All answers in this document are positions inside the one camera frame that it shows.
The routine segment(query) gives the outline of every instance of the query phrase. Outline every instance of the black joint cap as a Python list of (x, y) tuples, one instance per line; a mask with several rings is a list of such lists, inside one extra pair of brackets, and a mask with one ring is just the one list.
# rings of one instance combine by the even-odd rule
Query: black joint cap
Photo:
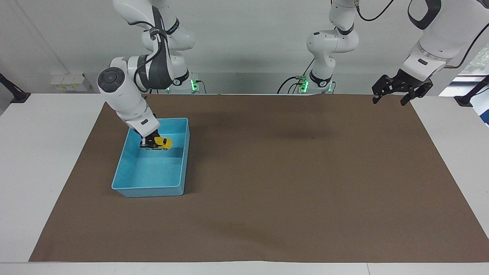
[(97, 83), (104, 92), (115, 92), (122, 86), (124, 79), (124, 71), (121, 68), (110, 67), (98, 75)]

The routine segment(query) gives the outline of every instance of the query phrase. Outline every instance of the blue tray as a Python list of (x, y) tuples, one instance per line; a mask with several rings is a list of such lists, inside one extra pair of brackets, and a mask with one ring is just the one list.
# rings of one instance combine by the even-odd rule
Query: blue tray
[(180, 196), (185, 186), (190, 132), (187, 118), (159, 118), (162, 137), (170, 138), (168, 151), (139, 147), (141, 137), (132, 129), (115, 171), (112, 189), (128, 198)]

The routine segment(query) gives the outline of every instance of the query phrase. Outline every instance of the brown table surface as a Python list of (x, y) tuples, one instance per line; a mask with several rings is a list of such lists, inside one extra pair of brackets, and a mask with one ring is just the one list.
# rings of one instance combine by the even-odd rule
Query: brown table surface
[(30, 261), (489, 262), (489, 240), (410, 104), (387, 96), (149, 96), (187, 117), (185, 194), (111, 189), (107, 105)]

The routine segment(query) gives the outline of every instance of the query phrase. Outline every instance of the blue plastic bin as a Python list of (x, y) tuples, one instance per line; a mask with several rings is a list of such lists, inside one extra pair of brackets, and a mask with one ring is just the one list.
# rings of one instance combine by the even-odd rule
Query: blue plastic bin
[(190, 132), (187, 118), (159, 118), (162, 137), (170, 138), (167, 151), (139, 147), (141, 137), (129, 130), (112, 189), (128, 198), (180, 196), (185, 186)]

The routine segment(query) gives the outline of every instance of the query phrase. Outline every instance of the white wall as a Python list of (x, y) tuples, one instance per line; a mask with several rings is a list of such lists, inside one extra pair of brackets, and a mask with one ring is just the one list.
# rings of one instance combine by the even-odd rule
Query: white wall
[[(6, 1), (11, 0), (0, 1), (0, 72), (26, 91), (53, 92), (50, 73), (59, 67)], [(110, 0), (18, 1), (68, 69), (85, 72), (92, 83), (113, 57), (146, 53), (142, 29), (128, 26)], [(364, 0), (362, 12), (371, 17), (386, 3)], [(375, 22), (356, 20), (358, 49), (335, 55), (338, 93), (371, 93), (382, 74), (396, 73), (422, 35), (408, 20), (408, 4), (395, 1)], [(196, 34), (195, 48), (184, 53), (189, 67), (216, 93), (274, 93), (285, 77), (301, 74), (312, 58), (306, 48), (309, 33), (332, 28), (329, 6), (327, 0), (173, 0), (172, 5), (181, 23)], [(487, 41), (489, 31), (468, 60)], [(439, 94), (458, 71), (435, 76), (430, 94)]]

